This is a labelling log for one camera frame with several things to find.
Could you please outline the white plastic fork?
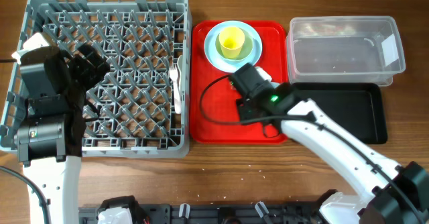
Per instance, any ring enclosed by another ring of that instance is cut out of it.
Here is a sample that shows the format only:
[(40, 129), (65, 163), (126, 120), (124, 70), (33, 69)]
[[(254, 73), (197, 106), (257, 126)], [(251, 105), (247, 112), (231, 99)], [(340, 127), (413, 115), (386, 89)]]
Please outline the white plastic fork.
[(178, 81), (180, 74), (178, 67), (175, 64), (171, 64), (169, 68), (169, 77), (173, 83), (173, 98), (174, 98), (174, 111), (176, 114), (182, 113), (181, 96)]

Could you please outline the white plastic spoon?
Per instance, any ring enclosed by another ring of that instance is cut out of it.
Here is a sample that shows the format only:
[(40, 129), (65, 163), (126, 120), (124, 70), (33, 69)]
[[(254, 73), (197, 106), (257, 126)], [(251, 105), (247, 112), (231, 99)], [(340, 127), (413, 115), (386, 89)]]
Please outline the white plastic spoon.
[(178, 90), (181, 97), (182, 97), (182, 63), (183, 63), (183, 55), (180, 55), (178, 57), (177, 66), (178, 66), (178, 73), (179, 73)]

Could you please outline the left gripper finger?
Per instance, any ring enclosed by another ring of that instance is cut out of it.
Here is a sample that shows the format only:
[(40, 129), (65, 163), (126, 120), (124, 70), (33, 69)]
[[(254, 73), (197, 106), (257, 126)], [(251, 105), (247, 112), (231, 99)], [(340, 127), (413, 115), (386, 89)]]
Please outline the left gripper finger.
[(74, 56), (71, 60), (69, 60), (68, 68), (72, 79), (77, 81), (84, 90), (87, 90), (88, 87), (86, 85), (85, 77), (87, 72), (86, 60), (81, 56)]
[(85, 74), (86, 83), (98, 83), (102, 81), (105, 75), (110, 71), (110, 64), (88, 44), (79, 46), (78, 51), (87, 62), (87, 72)]

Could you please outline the yellow plastic cup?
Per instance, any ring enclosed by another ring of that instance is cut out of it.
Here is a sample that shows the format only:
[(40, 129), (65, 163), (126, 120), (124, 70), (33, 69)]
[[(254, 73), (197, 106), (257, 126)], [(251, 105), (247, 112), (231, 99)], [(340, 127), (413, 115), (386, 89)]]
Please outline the yellow plastic cup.
[(244, 43), (245, 34), (239, 27), (224, 27), (219, 34), (219, 44), (221, 45), (221, 51), (225, 58), (237, 58), (240, 55)]

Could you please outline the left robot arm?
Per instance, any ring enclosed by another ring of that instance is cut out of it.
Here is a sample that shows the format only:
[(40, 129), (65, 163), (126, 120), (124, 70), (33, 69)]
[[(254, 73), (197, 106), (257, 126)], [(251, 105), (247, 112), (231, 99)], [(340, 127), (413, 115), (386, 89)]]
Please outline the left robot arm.
[(21, 76), (26, 114), (14, 139), (23, 181), (29, 186), (32, 223), (78, 223), (82, 139), (100, 111), (86, 93), (110, 65), (88, 44), (75, 55), (57, 46), (25, 53)]

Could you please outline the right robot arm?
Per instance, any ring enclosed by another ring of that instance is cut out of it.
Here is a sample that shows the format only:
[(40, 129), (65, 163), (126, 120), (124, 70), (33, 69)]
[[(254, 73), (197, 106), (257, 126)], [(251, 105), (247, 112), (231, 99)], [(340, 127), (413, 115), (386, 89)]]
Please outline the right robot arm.
[(250, 122), (268, 122), (338, 172), (355, 195), (331, 194), (318, 209), (327, 223), (427, 223), (428, 173), (416, 162), (402, 166), (334, 122), (288, 83), (273, 87), (250, 64), (229, 76), (253, 107)]

